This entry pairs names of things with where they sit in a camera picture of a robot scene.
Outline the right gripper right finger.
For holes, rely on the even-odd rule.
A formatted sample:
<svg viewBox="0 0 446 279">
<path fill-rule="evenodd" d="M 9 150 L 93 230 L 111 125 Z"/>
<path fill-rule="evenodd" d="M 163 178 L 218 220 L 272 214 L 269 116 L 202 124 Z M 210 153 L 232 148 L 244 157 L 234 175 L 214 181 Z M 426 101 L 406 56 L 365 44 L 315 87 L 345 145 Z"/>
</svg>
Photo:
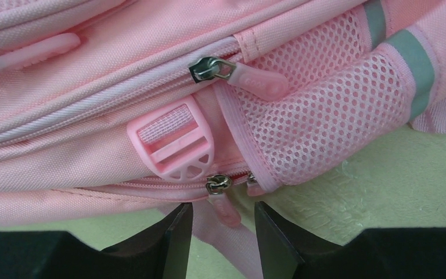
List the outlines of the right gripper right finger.
<svg viewBox="0 0 446 279">
<path fill-rule="evenodd" d="M 341 246 L 263 201 L 254 219 L 265 278 L 446 278 L 446 227 L 369 228 Z"/>
</svg>

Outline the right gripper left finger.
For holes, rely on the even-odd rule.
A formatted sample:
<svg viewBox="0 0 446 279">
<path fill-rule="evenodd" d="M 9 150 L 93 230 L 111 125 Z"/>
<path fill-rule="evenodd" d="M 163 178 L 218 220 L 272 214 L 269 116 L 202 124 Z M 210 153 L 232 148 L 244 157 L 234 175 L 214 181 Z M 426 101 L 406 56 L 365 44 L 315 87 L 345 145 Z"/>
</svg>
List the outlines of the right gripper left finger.
<svg viewBox="0 0 446 279">
<path fill-rule="evenodd" d="M 0 231 L 0 278 L 185 278 L 193 206 L 97 250 L 67 231 Z"/>
</svg>

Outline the pink student backpack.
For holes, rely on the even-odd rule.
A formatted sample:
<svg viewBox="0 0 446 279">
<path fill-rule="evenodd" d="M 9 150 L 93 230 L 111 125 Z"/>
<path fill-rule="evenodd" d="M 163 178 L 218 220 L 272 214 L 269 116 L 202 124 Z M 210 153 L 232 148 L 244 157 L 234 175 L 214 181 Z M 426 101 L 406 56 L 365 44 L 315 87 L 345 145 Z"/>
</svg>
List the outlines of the pink student backpack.
<svg viewBox="0 0 446 279">
<path fill-rule="evenodd" d="M 0 1 L 0 226 L 191 202 L 247 278 L 258 196 L 446 133 L 446 1 Z"/>
</svg>

